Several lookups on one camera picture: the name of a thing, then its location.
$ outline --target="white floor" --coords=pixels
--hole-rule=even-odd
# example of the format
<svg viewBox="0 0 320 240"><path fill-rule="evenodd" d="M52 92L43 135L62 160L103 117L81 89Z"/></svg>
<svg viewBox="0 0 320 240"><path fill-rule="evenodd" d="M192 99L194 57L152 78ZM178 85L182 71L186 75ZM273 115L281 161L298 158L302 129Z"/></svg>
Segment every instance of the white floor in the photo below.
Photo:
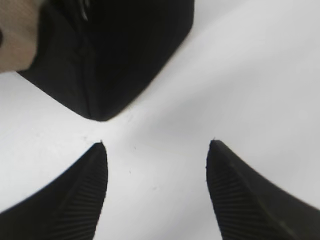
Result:
<svg viewBox="0 0 320 240"><path fill-rule="evenodd" d="M320 209L319 8L319 0L196 0L176 55L105 123L0 74L0 212L102 140L109 183L95 240L222 239L206 183L213 138Z"/></svg>

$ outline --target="white surface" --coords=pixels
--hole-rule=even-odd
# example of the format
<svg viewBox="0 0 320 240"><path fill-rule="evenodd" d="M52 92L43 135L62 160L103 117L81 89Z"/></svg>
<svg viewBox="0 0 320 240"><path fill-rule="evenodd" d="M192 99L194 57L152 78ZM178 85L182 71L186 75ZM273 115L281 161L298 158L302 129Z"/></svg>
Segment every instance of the white surface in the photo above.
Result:
<svg viewBox="0 0 320 240"><path fill-rule="evenodd" d="M219 240L205 168L213 138L320 208L319 7L196 0L193 30L176 55L105 123L1 74L0 211L103 140L109 182L95 240Z"/></svg>

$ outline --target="black object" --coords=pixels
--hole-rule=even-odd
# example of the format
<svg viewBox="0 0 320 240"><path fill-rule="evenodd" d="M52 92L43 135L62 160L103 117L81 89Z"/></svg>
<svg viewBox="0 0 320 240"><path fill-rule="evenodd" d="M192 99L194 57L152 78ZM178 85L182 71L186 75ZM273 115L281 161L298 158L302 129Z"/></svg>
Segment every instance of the black object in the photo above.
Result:
<svg viewBox="0 0 320 240"><path fill-rule="evenodd" d="M92 240L108 183L107 155L93 145L52 183L0 214L1 240Z"/></svg>
<svg viewBox="0 0 320 240"><path fill-rule="evenodd" d="M43 5L37 56L19 74L77 114L106 121L148 86L188 35L195 0L81 1Z"/></svg>
<svg viewBox="0 0 320 240"><path fill-rule="evenodd" d="M207 156L207 185L223 240L320 240L320 211L269 182L223 142Z"/></svg>

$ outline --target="beige fabric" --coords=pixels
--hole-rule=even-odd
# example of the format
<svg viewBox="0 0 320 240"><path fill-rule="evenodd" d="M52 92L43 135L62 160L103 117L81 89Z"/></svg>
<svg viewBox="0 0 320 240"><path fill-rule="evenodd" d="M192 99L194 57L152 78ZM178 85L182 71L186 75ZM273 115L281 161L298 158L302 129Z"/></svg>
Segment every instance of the beige fabric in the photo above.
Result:
<svg viewBox="0 0 320 240"><path fill-rule="evenodd" d="M0 0L0 73L28 69L37 52L39 8L43 0Z"/></svg>

